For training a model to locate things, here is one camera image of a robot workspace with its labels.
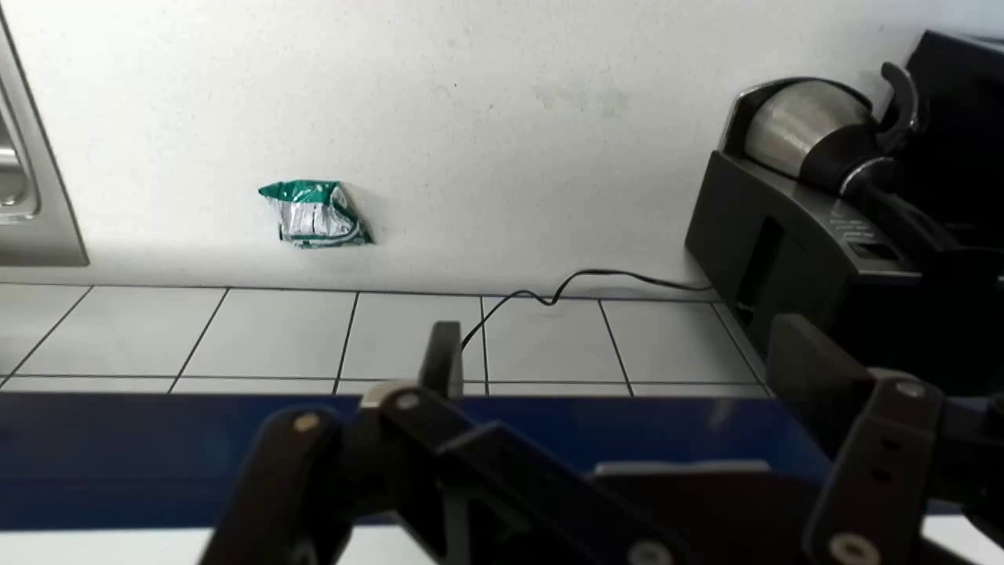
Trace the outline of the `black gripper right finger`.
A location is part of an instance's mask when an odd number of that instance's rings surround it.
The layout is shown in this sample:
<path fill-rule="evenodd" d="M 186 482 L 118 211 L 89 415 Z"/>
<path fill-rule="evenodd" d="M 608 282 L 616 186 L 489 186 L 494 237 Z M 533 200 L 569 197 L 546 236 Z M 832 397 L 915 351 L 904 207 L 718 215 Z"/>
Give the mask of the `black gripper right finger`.
<path fill-rule="evenodd" d="M 815 565 L 962 565 L 921 535 L 945 509 L 1004 542 L 1002 396 L 958 397 L 869 367 L 799 313 L 770 321 L 766 375 L 832 459 L 799 540 Z"/>

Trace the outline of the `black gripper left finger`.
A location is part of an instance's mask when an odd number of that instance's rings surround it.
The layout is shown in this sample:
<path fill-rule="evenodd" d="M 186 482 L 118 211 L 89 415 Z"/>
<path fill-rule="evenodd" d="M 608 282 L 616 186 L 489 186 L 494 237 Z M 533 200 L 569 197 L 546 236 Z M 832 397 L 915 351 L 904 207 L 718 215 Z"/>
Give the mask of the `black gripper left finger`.
<path fill-rule="evenodd" d="M 461 349 L 439 321 L 417 375 L 370 388 L 347 419 L 272 415 L 198 565 L 335 565 L 367 517 L 397 520 L 437 565 L 670 565 L 635 509 L 461 412 Z"/>

